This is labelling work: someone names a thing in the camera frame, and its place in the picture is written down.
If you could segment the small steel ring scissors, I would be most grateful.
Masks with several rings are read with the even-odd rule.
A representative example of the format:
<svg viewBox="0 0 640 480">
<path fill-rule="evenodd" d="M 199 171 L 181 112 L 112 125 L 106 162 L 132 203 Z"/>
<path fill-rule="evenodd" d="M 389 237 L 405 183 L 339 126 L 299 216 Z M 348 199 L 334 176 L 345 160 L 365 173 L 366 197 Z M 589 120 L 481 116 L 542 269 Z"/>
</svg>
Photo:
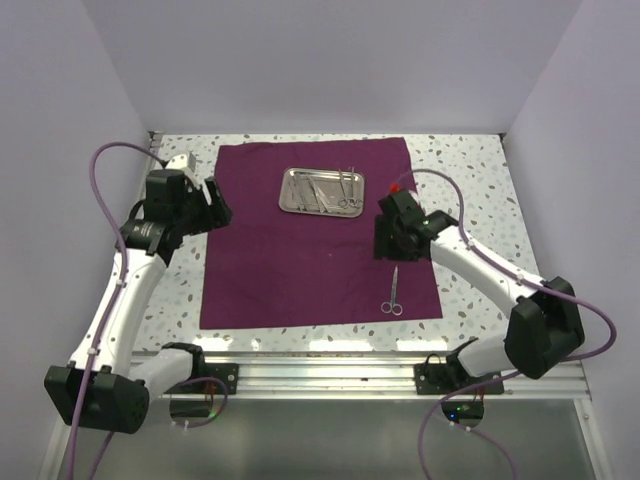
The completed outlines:
<svg viewBox="0 0 640 480">
<path fill-rule="evenodd" d="M 363 203 L 356 193 L 356 172 L 354 167 L 350 170 L 350 197 L 348 203 L 352 208 L 360 208 Z"/>
</svg>

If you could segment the steel forceps with rings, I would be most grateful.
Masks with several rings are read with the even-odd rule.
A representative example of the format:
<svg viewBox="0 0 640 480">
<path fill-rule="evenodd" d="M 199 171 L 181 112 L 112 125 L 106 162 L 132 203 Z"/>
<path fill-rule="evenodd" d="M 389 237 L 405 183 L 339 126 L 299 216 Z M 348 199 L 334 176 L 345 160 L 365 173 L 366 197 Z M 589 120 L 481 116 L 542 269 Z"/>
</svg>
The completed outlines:
<svg viewBox="0 0 640 480">
<path fill-rule="evenodd" d="M 345 186 L 345 181 L 344 181 L 344 176 L 341 170 L 338 170 L 338 182 L 341 188 L 341 192 L 342 192 L 342 196 L 338 202 L 339 206 L 341 208 L 349 208 L 350 207 L 350 201 L 349 201 L 349 197 L 347 196 L 347 192 L 346 192 L 346 186 Z"/>
</svg>

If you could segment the steel surgical scissors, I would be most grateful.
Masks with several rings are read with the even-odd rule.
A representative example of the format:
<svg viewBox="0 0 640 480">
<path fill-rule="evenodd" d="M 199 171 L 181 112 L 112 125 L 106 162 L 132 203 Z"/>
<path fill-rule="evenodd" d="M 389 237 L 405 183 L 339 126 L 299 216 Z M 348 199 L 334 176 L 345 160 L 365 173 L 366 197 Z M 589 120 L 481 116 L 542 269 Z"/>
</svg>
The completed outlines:
<svg viewBox="0 0 640 480">
<path fill-rule="evenodd" d="M 390 297 L 387 301 L 382 302 L 380 305 L 380 310 L 384 314 L 400 316 L 403 313 L 403 306 L 397 302 L 398 280 L 399 268 L 395 266 L 392 275 Z"/>
</svg>

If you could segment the purple cloth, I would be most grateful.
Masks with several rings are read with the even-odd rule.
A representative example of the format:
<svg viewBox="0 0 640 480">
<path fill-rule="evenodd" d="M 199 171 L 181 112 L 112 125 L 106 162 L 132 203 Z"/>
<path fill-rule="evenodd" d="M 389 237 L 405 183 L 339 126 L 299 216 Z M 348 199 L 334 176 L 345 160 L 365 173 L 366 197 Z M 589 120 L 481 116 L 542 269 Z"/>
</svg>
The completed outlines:
<svg viewBox="0 0 640 480">
<path fill-rule="evenodd" d="M 366 182 L 363 213 L 336 219 L 282 211 L 283 175 L 292 167 L 354 167 Z M 442 307 L 430 262 L 373 258 L 378 202 L 394 182 L 413 187 L 410 170 L 403 138 L 222 146 L 214 176 L 232 220 L 207 238 L 201 327 L 382 321 L 380 305 L 390 297 L 395 266 L 402 318 L 439 318 Z"/>
</svg>

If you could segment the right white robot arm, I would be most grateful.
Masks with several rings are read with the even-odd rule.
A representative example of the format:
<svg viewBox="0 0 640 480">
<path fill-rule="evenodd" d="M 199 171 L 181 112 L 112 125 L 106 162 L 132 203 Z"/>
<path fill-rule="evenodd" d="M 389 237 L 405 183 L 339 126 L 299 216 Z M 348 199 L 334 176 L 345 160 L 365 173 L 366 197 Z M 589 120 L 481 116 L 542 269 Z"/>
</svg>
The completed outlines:
<svg viewBox="0 0 640 480">
<path fill-rule="evenodd" d="M 539 379 L 583 345 L 572 285 L 561 277 L 546 281 L 519 269 L 467 237 L 458 222 L 442 211 L 419 214 L 409 222 L 379 214 L 374 220 L 374 256 L 411 262 L 429 259 L 461 276 L 507 317 L 504 332 L 470 339 L 444 359 L 422 367 L 440 392 L 468 392 L 505 370 Z"/>
</svg>

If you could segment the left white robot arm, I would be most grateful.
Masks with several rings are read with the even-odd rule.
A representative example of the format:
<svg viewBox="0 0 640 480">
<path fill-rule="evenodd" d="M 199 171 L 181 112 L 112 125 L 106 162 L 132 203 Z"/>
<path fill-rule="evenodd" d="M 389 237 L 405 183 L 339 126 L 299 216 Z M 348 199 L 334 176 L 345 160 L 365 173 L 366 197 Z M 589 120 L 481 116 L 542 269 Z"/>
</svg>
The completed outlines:
<svg viewBox="0 0 640 480">
<path fill-rule="evenodd" d="M 112 274 L 81 344 L 44 387 L 67 425 L 133 434 L 150 403 L 178 385 L 201 390 L 208 369 L 201 347 L 169 342 L 144 364 L 130 366 L 150 297 L 184 237 L 230 224 L 232 213 L 213 177 L 199 184 L 181 170 L 154 170 L 116 243 Z"/>
</svg>

